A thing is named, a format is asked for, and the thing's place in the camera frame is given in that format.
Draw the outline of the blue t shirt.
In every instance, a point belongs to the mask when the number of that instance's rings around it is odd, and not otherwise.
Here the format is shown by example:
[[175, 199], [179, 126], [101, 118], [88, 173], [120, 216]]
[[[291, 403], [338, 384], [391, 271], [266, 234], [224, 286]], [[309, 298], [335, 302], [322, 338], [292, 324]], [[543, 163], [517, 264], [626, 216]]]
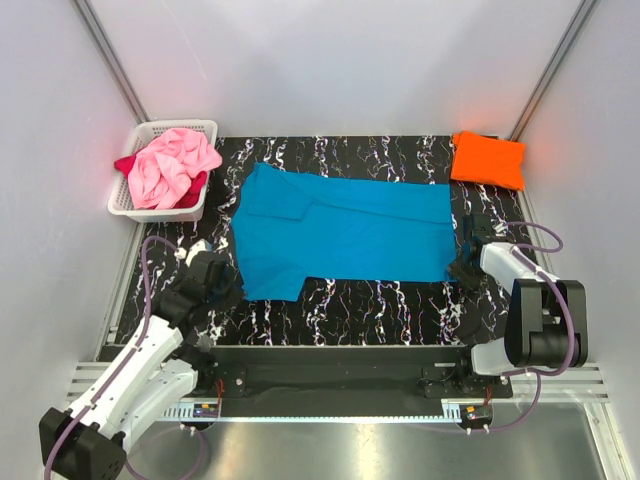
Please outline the blue t shirt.
[[456, 257], [446, 184], [327, 178], [259, 163], [232, 219], [250, 301], [295, 301], [309, 278], [447, 282]]

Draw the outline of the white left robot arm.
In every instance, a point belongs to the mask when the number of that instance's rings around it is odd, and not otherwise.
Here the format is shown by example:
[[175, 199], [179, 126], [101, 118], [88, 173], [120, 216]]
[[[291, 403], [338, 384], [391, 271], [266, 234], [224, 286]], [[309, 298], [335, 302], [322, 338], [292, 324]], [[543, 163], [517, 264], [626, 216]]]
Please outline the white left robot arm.
[[128, 343], [86, 391], [63, 410], [41, 418], [44, 476], [114, 479], [146, 430], [183, 397], [221, 395], [213, 344], [198, 331], [212, 310], [243, 297], [228, 259], [200, 240], [179, 249], [181, 274], [145, 300], [143, 318]]

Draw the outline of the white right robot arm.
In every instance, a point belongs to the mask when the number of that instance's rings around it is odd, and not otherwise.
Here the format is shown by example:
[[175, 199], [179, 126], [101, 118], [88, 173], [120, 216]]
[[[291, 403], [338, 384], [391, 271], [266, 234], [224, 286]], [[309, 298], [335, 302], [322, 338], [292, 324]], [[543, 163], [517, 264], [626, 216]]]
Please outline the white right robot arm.
[[463, 395], [476, 396], [515, 375], [554, 377], [586, 363], [585, 287], [549, 273], [525, 254], [537, 249], [504, 239], [486, 214], [463, 219], [463, 244], [448, 272], [467, 290], [492, 278], [509, 295], [503, 337], [468, 347], [456, 361], [451, 382]]

